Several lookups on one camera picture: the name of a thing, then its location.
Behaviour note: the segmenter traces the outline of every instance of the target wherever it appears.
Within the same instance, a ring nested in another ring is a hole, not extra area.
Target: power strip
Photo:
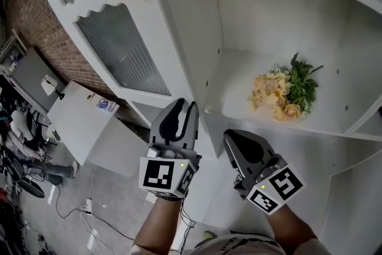
[[[86,199],[86,205],[84,205],[83,211],[86,214],[93,214],[93,201],[91,199]]]

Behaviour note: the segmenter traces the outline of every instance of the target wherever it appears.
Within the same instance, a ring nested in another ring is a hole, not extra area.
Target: person
[[[76,177],[79,167],[76,161],[68,167],[41,161],[37,152],[21,142],[13,131],[9,131],[6,120],[0,121],[0,145],[6,147],[8,152],[27,165],[28,174],[46,178],[53,185],[62,185],[63,177],[69,179]]]
[[[159,196],[143,223],[131,255],[168,254],[177,230],[181,199],[169,201]],[[312,229],[284,205],[267,216],[274,237],[258,234],[231,234],[210,237],[199,243],[191,255],[330,255]]]
[[[18,138],[22,140],[26,139],[28,142],[33,140],[33,135],[29,131],[26,123],[26,116],[21,111],[13,111],[10,118],[10,124],[12,131]]]

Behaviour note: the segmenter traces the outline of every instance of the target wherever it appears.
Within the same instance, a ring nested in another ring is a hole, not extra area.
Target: green leaves
[[[291,103],[300,105],[301,110],[310,110],[312,102],[316,100],[315,91],[318,83],[313,79],[306,78],[323,66],[311,70],[312,65],[298,61],[297,57],[298,53],[291,60],[292,69],[289,71],[291,89],[287,98]]]
[[[292,65],[292,67],[294,67],[295,64],[296,64],[297,56],[298,56],[298,53],[296,53],[296,54],[293,56],[292,60],[291,60],[291,65]]]

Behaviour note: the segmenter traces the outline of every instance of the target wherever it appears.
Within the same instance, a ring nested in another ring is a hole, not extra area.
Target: brick wall
[[[97,75],[62,28],[47,0],[7,0],[6,30],[15,28],[65,81],[71,79],[101,95],[114,94]]]

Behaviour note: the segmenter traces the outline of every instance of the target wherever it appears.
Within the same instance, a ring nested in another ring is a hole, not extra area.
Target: bicycle
[[[31,195],[37,198],[45,198],[45,193],[40,186],[26,177],[25,165],[27,165],[27,162],[17,159],[7,148],[0,148],[0,173],[4,173],[6,176],[9,175],[16,186],[21,187]]]

